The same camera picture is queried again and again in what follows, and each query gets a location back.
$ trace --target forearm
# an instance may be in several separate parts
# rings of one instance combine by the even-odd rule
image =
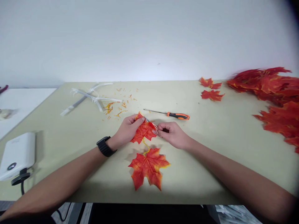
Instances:
[[[295,197],[253,170],[196,142],[187,149],[210,169],[245,205],[263,217],[284,222]]]
[[[50,211],[70,197],[106,157],[96,147],[59,168],[17,200],[1,217]]]

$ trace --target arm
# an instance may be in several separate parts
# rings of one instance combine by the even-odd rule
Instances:
[[[285,222],[296,198],[253,170],[205,147],[175,122],[160,123],[159,134],[172,146],[186,150],[210,169],[224,185],[255,213],[273,222]]]
[[[135,116],[125,118],[117,133],[106,141],[112,150],[134,137],[144,121],[144,118],[135,121]],[[54,212],[106,159],[97,147],[86,152],[31,188],[1,216],[1,220],[29,213]]]

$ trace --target small tool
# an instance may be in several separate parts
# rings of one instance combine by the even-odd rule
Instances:
[[[167,117],[175,117],[175,118],[180,119],[180,120],[189,120],[190,119],[190,116],[187,115],[187,114],[178,114],[178,113],[171,113],[171,112],[163,113],[163,112],[154,111],[154,110],[148,110],[148,111],[161,113],[161,114],[166,114]]]

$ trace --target left hand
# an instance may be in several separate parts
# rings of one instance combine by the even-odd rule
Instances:
[[[135,121],[136,116],[137,114],[133,114],[132,116],[126,117],[116,134],[107,141],[107,145],[112,150],[117,150],[132,140],[137,128],[144,122],[143,117]]]

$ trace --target leaf stem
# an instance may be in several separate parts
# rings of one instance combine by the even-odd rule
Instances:
[[[147,154],[149,151],[150,151],[150,147],[145,143],[145,141],[144,141],[144,137],[143,137],[143,139],[142,139],[142,141],[143,141],[143,143],[148,147],[148,151],[147,152],[144,152],[143,153],[143,155],[145,156],[145,154]]]

